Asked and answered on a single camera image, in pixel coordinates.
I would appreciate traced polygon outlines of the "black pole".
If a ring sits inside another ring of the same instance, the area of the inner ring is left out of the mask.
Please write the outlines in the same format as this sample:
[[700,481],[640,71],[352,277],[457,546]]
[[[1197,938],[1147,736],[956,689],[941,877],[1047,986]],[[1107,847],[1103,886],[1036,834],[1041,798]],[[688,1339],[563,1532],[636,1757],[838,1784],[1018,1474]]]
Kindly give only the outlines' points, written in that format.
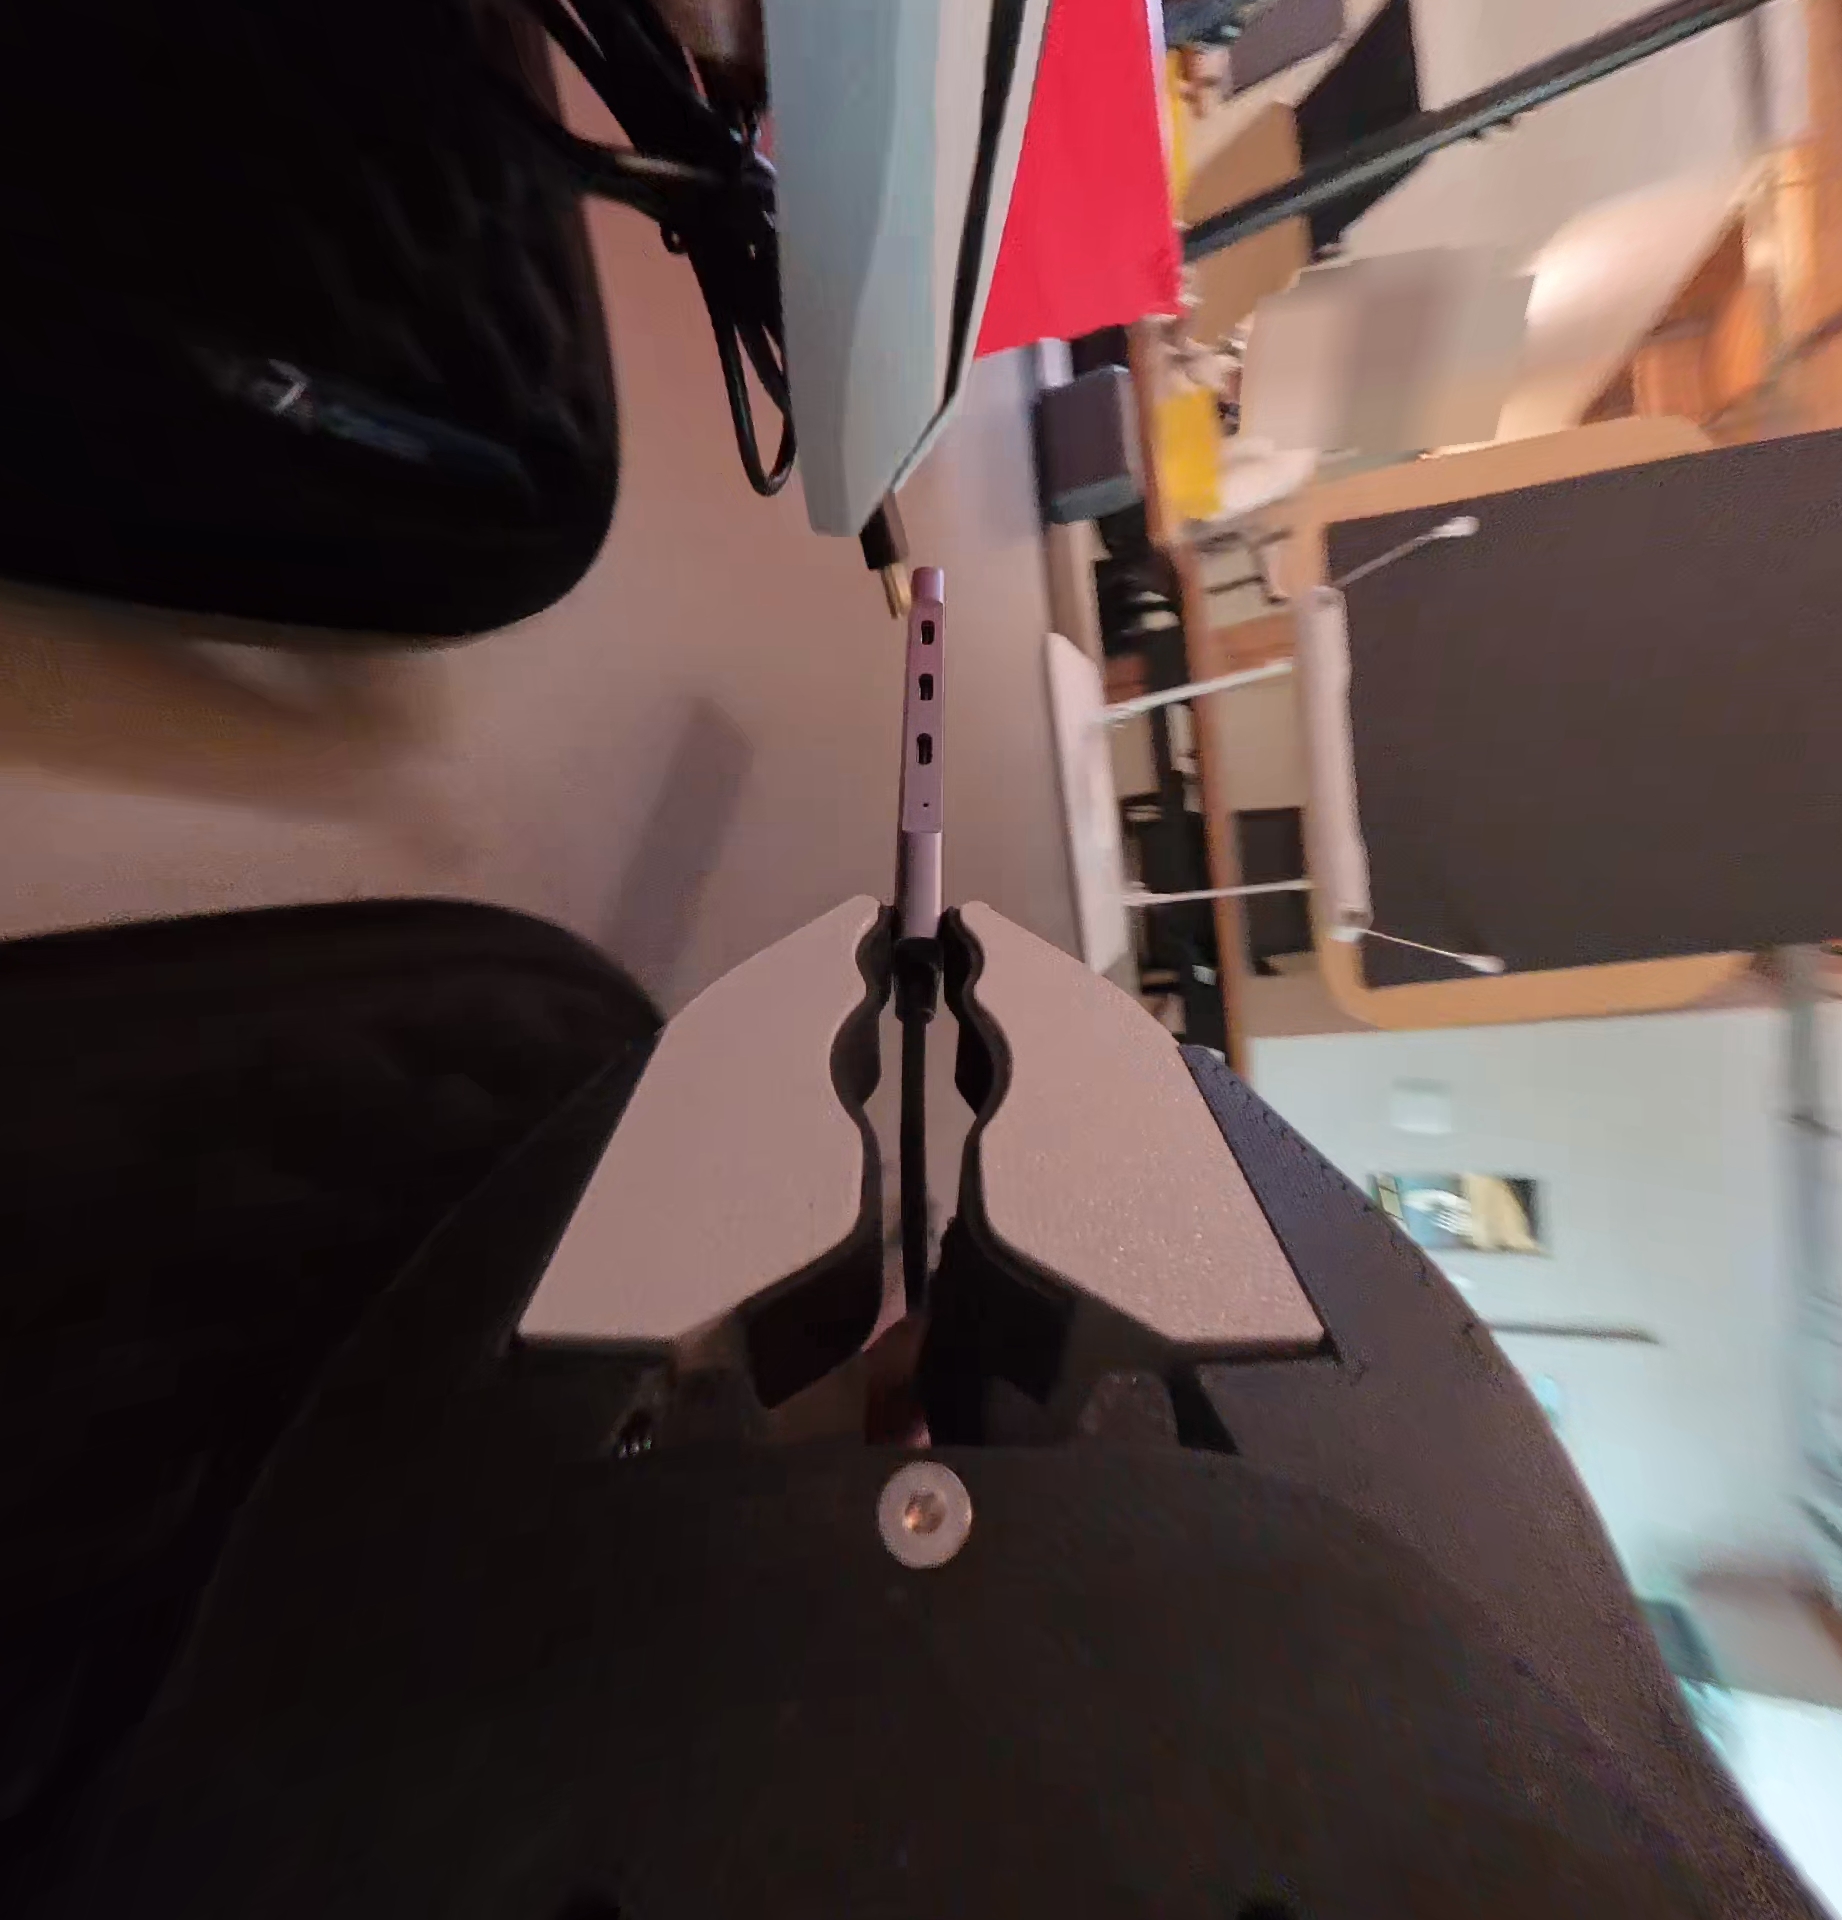
[[1594,83],[1654,60],[1709,32],[1731,27],[1765,9],[1765,3],[1672,3],[1619,22],[1589,41],[1522,67],[1435,109],[1420,109],[1341,154],[1303,166],[1286,182],[1229,204],[1193,224],[1181,235],[1184,265],[1225,254],[1288,221],[1333,207],[1366,188],[1400,180],[1430,157],[1509,129],[1535,109],[1555,105]]

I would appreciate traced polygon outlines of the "yellow packet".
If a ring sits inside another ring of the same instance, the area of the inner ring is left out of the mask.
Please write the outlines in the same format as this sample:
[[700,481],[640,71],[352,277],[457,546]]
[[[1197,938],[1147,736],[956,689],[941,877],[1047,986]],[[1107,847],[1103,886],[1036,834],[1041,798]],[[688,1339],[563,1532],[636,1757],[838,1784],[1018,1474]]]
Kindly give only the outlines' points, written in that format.
[[1182,385],[1154,401],[1157,481],[1171,524],[1203,524],[1224,514],[1224,422],[1216,397]]

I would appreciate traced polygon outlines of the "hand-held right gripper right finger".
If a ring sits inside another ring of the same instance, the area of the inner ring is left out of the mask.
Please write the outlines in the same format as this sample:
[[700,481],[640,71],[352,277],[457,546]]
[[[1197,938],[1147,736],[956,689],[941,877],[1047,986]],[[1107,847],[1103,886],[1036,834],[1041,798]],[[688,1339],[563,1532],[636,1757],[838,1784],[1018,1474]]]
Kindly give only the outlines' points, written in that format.
[[1319,1356],[1323,1322],[1190,1055],[988,905],[942,919],[973,1124],[929,1298],[929,1402],[1084,1404],[1111,1374]]

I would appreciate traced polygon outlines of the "wall picture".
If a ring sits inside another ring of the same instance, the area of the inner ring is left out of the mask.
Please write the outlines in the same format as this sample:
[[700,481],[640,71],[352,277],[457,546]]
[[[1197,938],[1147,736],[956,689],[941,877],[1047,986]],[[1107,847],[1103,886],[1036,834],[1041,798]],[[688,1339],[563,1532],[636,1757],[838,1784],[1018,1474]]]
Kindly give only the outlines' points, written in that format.
[[1540,1185],[1500,1172],[1377,1172],[1371,1196],[1427,1252],[1544,1256]]

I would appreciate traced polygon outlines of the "red box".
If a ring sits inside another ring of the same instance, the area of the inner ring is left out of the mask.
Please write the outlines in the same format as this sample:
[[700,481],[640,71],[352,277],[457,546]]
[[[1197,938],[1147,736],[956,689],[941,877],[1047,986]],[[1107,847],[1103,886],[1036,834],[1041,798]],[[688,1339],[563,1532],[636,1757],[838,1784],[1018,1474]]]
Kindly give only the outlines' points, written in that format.
[[1162,7],[1054,3],[975,356],[1174,317],[1181,297]]

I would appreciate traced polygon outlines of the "grey usb hub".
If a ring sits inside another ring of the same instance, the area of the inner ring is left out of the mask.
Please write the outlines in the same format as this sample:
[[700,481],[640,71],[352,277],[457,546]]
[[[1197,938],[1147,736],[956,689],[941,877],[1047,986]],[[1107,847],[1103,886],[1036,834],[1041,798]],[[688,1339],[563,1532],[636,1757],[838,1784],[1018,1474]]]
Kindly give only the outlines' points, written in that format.
[[893,1012],[900,1025],[900,1252],[905,1298],[918,1314],[932,1271],[927,1041],[942,978],[947,578],[911,577],[896,861]]

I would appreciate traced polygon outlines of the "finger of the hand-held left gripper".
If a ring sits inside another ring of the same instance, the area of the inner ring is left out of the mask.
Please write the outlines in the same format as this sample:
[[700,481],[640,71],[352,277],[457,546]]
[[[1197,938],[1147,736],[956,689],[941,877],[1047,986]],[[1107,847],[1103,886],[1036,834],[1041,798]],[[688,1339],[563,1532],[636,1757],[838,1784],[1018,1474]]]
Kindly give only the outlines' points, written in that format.
[[860,535],[947,426],[1011,190],[1011,4],[765,3],[809,526]]
[[959,397],[977,356],[1049,10],[1049,3],[942,9],[942,159],[948,166],[942,211],[948,216],[951,271],[942,336],[945,410]]

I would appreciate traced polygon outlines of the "white flat pad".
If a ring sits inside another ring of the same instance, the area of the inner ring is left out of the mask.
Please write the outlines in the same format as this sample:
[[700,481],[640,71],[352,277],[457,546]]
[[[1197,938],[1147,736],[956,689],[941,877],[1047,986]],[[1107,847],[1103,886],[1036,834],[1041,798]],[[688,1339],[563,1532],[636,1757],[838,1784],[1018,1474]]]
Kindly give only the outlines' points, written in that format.
[[1134,911],[1101,664],[1071,639],[1049,632],[1044,674],[1079,957],[1092,972],[1132,990],[1137,972]]

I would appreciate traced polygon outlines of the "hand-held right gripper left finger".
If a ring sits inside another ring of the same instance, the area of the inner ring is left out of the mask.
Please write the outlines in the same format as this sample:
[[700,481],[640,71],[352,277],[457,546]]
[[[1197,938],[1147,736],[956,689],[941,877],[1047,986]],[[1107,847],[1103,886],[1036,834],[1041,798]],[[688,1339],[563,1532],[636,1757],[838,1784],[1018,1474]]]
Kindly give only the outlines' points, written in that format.
[[675,1014],[530,1297],[518,1344],[734,1374],[788,1404],[884,1297],[888,908],[852,895]]

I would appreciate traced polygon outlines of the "grey box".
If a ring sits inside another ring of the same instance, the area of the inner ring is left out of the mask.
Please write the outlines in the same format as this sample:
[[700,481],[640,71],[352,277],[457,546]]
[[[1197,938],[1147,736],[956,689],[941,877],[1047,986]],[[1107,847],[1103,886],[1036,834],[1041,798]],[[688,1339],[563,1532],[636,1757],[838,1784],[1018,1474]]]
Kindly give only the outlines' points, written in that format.
[[1134,376],[1107,365],[1044,387],[1035,406],[1045,526],[1081,526],[1147,501]]

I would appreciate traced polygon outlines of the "dark rounded object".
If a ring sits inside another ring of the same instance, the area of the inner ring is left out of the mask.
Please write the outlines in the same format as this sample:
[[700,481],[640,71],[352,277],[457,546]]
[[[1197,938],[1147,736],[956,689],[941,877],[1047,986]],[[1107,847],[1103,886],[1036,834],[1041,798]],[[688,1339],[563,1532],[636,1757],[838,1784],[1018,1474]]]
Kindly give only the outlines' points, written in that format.
[[182,1593],[381,1289],[659,1025],[469,903],[0,942],[0,1639]]

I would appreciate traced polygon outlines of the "white box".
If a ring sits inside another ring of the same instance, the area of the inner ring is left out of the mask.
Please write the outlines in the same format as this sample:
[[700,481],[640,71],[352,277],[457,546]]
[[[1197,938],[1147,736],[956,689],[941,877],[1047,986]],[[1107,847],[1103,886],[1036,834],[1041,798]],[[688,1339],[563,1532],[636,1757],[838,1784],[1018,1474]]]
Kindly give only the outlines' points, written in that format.
[[1517,383],[1533,275],[1490,249],[1305,271],[1244,332],[1240,438],[1321,456],[1487,443]]

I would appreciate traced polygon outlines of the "wooden furniture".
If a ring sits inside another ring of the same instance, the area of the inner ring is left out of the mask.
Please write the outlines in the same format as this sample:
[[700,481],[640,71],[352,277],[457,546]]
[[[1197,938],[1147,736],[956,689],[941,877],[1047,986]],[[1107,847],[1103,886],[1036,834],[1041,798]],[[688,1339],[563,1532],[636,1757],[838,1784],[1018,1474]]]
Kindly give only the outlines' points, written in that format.
[[1804,22],[1808,131],[1760,168],[1581,425],[1679,417],[1721,446],[1842,429],[1842,3]]

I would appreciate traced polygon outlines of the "black quilted case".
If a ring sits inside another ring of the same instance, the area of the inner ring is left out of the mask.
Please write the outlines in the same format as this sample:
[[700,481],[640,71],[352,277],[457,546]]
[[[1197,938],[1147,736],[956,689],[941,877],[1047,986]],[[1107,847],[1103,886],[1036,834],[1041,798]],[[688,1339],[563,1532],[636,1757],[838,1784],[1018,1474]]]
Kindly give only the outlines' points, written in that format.
[[448,644],[619,501],[532,4],[0,3],[0,580]]

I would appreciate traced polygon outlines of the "black chair with wooden rim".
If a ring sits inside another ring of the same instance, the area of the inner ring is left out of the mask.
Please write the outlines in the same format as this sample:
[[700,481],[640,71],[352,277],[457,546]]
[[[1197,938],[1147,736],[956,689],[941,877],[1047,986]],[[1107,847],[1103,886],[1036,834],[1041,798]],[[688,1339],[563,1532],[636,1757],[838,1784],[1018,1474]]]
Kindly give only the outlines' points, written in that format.
[[[1618,421],[1306,484],[1275,600],[1123,711],[1286,693],[1295,798],[1202,776],[1211,878],[1134,903],[1312,965],[1345,1023],[1677,1012],[1842,948],[1842,426]],[[1228,806],[1215,804],[1228,784]]]

